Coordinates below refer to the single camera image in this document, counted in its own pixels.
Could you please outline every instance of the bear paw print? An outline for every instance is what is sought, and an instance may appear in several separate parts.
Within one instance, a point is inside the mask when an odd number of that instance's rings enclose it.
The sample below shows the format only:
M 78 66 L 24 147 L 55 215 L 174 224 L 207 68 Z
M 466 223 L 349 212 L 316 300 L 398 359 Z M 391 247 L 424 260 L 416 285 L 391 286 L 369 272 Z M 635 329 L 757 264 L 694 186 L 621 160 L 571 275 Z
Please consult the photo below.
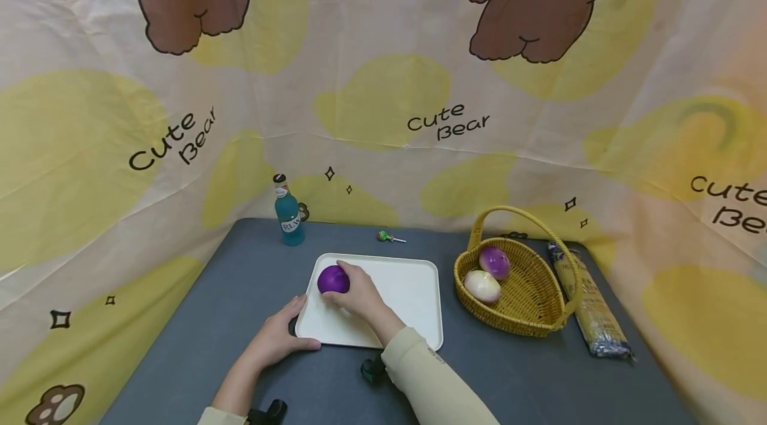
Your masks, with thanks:
M 306 222 L 309 219 L 309 208 L 305 203 L 298 203 L 298 216 L 301 217 L 302 222 Z
M 56 385 L 40 397 L 27 414 L 27 425 L 62 425 L 79 408 L 85 396 L 82 385 Z

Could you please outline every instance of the beige sleeve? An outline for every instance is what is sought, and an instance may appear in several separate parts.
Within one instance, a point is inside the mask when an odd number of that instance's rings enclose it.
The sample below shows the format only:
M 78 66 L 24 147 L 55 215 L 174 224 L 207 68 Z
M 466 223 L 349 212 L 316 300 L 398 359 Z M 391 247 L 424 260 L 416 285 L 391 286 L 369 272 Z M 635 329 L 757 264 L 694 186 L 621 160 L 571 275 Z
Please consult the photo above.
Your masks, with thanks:
M 420 425 L 499 425 L 469 385 L 414 329 L 400 330 L 382 360 Z
M 209 406 L 202 412 L 202 417 L 197 425 L 244 425 L 246 417 L 227 414 L 221 410 Z

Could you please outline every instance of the left hand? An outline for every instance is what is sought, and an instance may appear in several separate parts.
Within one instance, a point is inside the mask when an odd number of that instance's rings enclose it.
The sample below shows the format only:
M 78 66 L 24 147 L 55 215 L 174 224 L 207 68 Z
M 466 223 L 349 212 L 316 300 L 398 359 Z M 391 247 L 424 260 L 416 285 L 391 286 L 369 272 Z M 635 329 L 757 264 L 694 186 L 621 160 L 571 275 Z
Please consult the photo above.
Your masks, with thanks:
M 282 310 L 267 318 L 261 330 L 242 354 L 242 359 L 262 370 L 278 363 L 293 352 L 319 350 L 321 346 L 319 340 L 294 337 L 288 332 L 290 320 L 301 312 L 305 304 L 306 295 L 293 297 Z

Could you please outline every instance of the wicker basket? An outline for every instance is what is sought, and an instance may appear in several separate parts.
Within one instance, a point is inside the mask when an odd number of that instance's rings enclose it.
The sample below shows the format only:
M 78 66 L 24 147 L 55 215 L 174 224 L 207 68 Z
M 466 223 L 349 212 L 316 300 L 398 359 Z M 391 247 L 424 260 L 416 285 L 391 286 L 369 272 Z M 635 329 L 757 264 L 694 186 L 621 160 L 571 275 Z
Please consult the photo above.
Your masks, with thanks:
M 549 264 L 527 245 L 509 238 L 481 239 L 485 217 L 495 210 L 507 210 L 531 220 L 559 245 L 575 275 L 575 295 L 570 302 L 565 305 L 562 290 Z M 479 268 L 479 251 L 485 245 L 503 250 L 511 263 L 509 278 L 500 282 L 501 299 L 491 306 L 471 296 L 463 285 L 465 275 Z M 551 331 L 563 328 L 583 294 L 580 268 L 570 250 L 546 224 L 514 207 L 493 207 L 479 214 L 471 229 L 469 248 L 455 260 L 453 275 L 458 299 L 476 318 L 491 327 L 530 337 L 545 337 Z

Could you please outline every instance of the blue bottle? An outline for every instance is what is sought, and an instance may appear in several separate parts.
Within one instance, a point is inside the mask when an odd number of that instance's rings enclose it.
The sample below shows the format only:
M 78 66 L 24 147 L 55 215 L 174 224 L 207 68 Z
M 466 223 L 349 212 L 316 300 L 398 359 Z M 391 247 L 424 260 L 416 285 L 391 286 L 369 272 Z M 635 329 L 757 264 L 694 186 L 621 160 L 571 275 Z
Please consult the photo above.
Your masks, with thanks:
M 304 241 L 304 225 L 298 213 L 298 200 L 291 195 L 284 174 L 278 173 L 273 181 L 274 192 L 277 192 L 274 211 L 277 212 L 277 220 L 282 228 L 282 242 L 291 247 L 300 245 Z

